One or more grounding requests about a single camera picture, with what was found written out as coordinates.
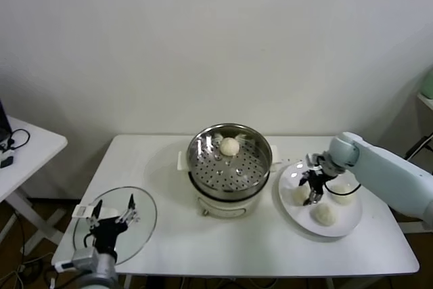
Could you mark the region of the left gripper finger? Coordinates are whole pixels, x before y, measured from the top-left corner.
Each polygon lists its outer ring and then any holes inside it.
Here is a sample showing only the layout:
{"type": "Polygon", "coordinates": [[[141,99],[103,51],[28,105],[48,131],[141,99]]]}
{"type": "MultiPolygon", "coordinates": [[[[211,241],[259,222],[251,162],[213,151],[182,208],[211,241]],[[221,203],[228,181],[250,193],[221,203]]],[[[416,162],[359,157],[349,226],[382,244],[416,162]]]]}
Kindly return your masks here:
{"type": "Polygon", "coordinates": [[[124,223],[129,226],[133,221],[136,221],[138,218],[138,212],[136,209],[136,203],[134,199],[134,195],[130,195],[129,203],[127,209],[119,216],[118,222],[124,223]]]}
{"type": "Polygon", "coordinates": [[[96,228],[99,226],[99,215],[102,208],[103,200],[99,200],[99,202],[93,207],[91,216],[87,218],[87,223],[90,228],[96,228]]]}

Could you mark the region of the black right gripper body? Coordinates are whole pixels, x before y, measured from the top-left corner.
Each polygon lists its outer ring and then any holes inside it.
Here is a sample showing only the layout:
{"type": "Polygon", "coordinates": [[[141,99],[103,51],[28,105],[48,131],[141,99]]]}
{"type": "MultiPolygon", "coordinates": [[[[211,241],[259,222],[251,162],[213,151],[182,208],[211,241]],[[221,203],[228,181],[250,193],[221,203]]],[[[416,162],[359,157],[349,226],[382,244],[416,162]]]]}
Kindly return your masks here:
{"type": "Polygon", "coordinates": [[[330,175],[328,175],[321,167],[318,167],[315,169],[309,169],[306,172],[306,179],[310,188],[316,194],[323,194],[324,184],[330,180],[330,175]]]}

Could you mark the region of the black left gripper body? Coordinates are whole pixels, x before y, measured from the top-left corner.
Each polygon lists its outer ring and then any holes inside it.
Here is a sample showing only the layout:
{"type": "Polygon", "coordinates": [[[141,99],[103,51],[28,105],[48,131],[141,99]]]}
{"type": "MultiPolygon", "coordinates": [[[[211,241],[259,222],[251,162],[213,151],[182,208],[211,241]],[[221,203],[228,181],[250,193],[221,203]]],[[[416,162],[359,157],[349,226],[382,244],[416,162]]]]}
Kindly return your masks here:
{"type": "Polygon", "coordinates": [[[118,217],[100,219],[98,227],[89,228],[89,233],[84,237],[84,246],[87,247],[87,239],[92,236],[92,245],[99,254],[115,254],[117,238],[127,229],[126,224],[118,222],[118,217]]]}

